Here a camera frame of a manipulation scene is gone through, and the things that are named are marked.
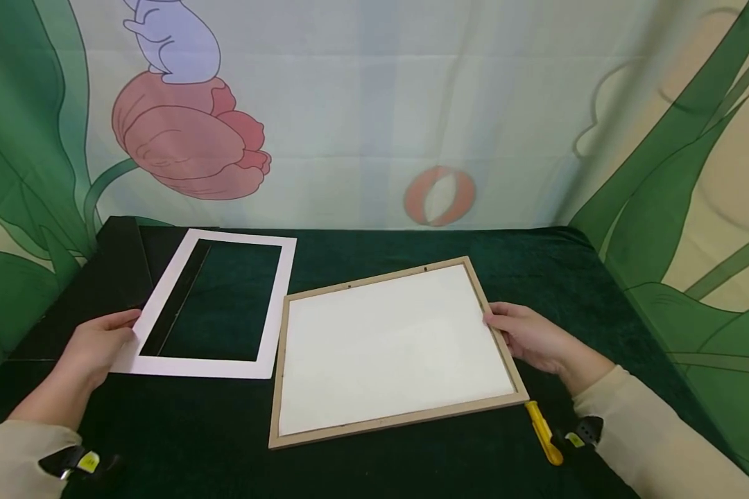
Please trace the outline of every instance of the table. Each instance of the table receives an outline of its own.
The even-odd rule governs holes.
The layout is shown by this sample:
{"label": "table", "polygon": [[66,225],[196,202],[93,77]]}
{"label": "table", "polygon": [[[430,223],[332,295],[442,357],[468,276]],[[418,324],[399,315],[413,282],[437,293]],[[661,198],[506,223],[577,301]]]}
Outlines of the table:
{"label": "table", "polygon": [[[0,421],[52,369],[75,324],[143,303],[185,231],[138,227],[131,217],[107,222],[96,256],[0,367]],[[489,299],[532,306],[621,363],[728,453],[576,230],[239,232],[298,238],[290,293],[468,254]],[[217,286],[232,292],[252,284],[224,279]],[[550,426],[570,425],[574,412],[558,379],[522,362],[518,368]],[[85,445],[121,454],[127,469],[116,482],[71,484],[64,495],[635,497],[598,458],[549,464],[521,406],[269,451],[272,397],[270,380],[112,374],[92,396],[80,432]]]}

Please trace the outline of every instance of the painted curtain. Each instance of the painted curtain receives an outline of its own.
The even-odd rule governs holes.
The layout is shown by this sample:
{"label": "painted curtain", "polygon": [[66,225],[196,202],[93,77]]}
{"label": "painted curtain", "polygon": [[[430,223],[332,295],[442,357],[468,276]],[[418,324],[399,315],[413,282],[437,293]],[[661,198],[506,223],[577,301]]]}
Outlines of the painted curtain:
{"label": "painted curtain", "polygon": [[647,0],[1,0],[0,362],[101,221],[536,227]]}
{"label": "painted curtain", "polygon": [[[749,1],[699,7],[618,153],[597,161],[596,130],[576,143],[601,172],[572,225],[749,472]],[[629,69],[602,82],[597,112]]]}

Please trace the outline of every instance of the white paper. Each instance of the white paper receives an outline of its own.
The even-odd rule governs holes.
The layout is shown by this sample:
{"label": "white paper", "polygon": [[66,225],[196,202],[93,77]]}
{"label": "white paper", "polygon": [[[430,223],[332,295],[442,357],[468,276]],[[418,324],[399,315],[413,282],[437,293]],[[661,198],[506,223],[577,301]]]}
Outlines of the white paper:
{"label": "white paper", "polygon": [[[147,341],[155,321],[164,308],[166,299],[180,277],[183,267],[191,256],[198,240],[223,241],[227,243],[246,243],[246,245],[280,246],[273,291],[266,310],[266,321],[258,356],[254,362],[238,360],[213,360],[205,358],[174,358],[140,356],[144,342]],[[280,321],[283,317],[283,301],[289,292],[291,264],[294,262],[296,238],[249,236],[228,232],[203,231],[190,229],[173,258],[166,267],[160,281],[155,286],[139,320],[133,326],[137,340],[127,345],[121,357],[114,363],[112,372],[130,374],[158,374],[162,376],[190,376],[201,378],[254,378],[269,379],[273,375],[275,354],[280,332]]]}
{"label": "white paper", "polygon": [[515,393],[463,265],[291,301],[280,435]]}

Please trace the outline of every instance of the wrist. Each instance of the wrist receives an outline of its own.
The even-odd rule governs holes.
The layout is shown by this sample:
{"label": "wrist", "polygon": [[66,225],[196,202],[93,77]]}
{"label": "wrist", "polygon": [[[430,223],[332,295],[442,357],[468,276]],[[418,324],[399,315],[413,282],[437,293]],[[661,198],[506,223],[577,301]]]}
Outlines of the wrist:
{"label": "wrist", "polygon": [[569,356],[560,362],[558,377],[572,397],[576,397],[616,367],[609,358],[577,340]]}
{"label": "wrist", "polygon": [[53,371],[44,379],[45,383],[59,389],[87,391],[91,393],[96,387],[92,382],[94,376],[87,369],[76,369],[70,366],[55,364]]}

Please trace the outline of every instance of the cartoon rabbit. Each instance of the cartoon rabbit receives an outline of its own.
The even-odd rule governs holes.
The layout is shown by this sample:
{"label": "cartoon rabbit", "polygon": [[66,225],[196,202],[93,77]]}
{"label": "cartoon rabbit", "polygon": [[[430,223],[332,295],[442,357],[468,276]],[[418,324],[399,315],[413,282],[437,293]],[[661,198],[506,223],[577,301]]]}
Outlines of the cartoon rabbit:
{"label": "cartoon rabbit", "polygon": [[136,33],[151,73],[164,83],[202,83],[220,70],[220,46],[181,0],[124,0],[136,12],[124,27]]}

